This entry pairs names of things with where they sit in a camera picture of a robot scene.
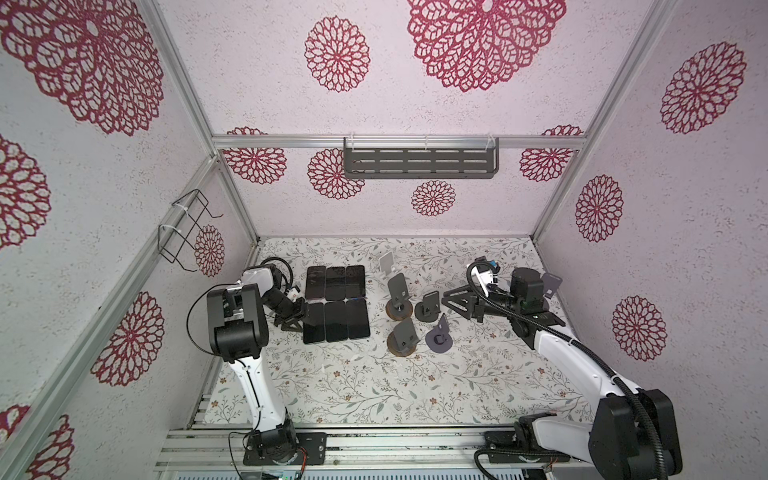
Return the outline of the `grey stand middle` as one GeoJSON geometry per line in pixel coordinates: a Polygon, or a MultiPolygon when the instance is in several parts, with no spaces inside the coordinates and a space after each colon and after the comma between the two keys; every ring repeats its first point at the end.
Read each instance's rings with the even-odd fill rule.
{"type": "Polygon", "coordinates": [[[441,315],[440,305],[440,292],[429,292],[414,307],[414,315],[422,323],[436,322],[441,315]]]}

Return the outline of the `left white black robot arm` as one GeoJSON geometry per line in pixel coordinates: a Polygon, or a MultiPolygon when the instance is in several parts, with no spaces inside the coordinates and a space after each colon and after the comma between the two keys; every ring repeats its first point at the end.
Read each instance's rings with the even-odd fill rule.
{"type": "Polygon", "coordinates": [[[246,268],[234,283],[215,284],[191,304],[185,330],[200,352],[226,363],[239,380],[250,410],[251,427],[242,434],[243,462],[306,466],[294,422],[272,376],[264,350],[269,344],[266,312],[278,323],[298,327],[307,303],[294,288],[287,260],[271,256],[246,268]]]}

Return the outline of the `wooden round stand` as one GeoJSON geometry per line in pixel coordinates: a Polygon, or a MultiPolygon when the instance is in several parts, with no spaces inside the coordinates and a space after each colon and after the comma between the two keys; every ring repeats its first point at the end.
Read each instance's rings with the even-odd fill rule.
{"type": "Polygon", "coordinates": [[[387,282],[390,299],[386,303],[385,312],[395,321],[403,321],[413,314],[413,304],[410,301],[407,280],[403,273],[398,273],[387,282]]]}
{"type": "Polygon", "coordinates": [[[400,321],[387,337],[388,350],[397,357],[412,355],[420,339],[412,319],[400,321]]]}

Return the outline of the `grey slotted wall shelf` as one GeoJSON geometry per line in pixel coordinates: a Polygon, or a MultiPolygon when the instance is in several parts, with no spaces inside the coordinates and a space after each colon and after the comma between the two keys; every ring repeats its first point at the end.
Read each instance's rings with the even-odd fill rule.
{"type": "Polygon", "coordinates": [[[495,145],[482,148],[358,147],[344,138],[344,175],[357,180],[485,180],[499,171],[495,145]]]}

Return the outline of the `white stand rear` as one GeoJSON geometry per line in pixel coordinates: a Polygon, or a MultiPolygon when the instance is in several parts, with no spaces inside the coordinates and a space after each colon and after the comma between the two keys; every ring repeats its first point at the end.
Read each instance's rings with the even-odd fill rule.
{"type": "Polygon", "coordinates": [[[385,275],[390,275],[394,268],[394,253],[389,251],[379,258],[379,268],[385,275]]]}

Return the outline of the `purple case phone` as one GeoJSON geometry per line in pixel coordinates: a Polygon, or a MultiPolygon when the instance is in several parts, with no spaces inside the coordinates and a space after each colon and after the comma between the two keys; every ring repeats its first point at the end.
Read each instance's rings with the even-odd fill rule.
{"type": "Polygon", "coordinates": [[[326,267],[310,266],[307,269],[305,282],[305,298],[307,300],[321,300],[325,298],[326,267]]]}

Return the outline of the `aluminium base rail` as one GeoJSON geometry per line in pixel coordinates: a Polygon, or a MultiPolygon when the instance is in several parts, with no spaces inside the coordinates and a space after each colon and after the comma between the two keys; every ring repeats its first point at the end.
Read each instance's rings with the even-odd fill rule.
{"type": "MultiPolygon", "coordinates": [[[[485,436],[512,431],[511,425],[480,426],[305,426],[299,432],[325,433],[325,461],[306,467],[305,476],[331,470],[459,469],[474,474],[474,452],[486,446],[485,436]]],[[[236,477],[268,471],[298,472],[294,465],[248,467],[242,463],[240,432],[231,429],[172,430],[154,465],[156,472],[232,472],[236,477]]],[[[550,462],[481,461],[488,469],[535,468],[550,462]]]]}

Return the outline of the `tall black phone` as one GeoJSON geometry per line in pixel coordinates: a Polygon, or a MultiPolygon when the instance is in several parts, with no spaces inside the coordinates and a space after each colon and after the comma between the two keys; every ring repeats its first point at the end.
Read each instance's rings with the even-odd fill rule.
{"type": "Polygon", "coordinates": [[[331,301],[324,305],[324,322],[327,342],[348,339],[347,309],[344,301],[331,301]]]}

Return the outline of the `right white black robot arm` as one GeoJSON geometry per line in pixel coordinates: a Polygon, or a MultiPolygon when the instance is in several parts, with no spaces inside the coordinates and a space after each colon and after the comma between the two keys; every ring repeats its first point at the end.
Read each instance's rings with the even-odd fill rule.
{"type": "Polygon", "coordinates": [[[500,286],[500,266],[478,257],[467,265],[464,286],[448,291],[443,305],[468,320],[505,318],[513,333],[564,374],[593,410],[590,423],[554,413],[519,418],[509,440],[489,438],[474,454],[491,462],[554,464],[577,460],[603,479],[668,479],[683,470],[671,399],[645,389],[611,368],[579,341],[549,301],[561,280],[528,267],[500,286]]]}

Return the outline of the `grey round stand right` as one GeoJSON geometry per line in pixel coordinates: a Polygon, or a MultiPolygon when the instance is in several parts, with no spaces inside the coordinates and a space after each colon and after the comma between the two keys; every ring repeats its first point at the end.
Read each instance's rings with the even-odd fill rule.
{"type": "Polygon", "coordinates": [[[550,272],[544,272],[541,276],[541,280],[544,286],[544,296],[548,299],[555,296],[563,282],[563,279],[560,276],[550,272]]]}

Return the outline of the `blue case phone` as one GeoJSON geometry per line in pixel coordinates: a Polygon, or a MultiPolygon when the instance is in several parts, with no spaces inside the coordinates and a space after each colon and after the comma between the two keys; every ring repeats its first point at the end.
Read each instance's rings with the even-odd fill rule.
{"type": "Polygon", "coordinates": [[[347,299],[366,297],[366,272],[363,265],[345,268],[345,296],[347,299]]]}

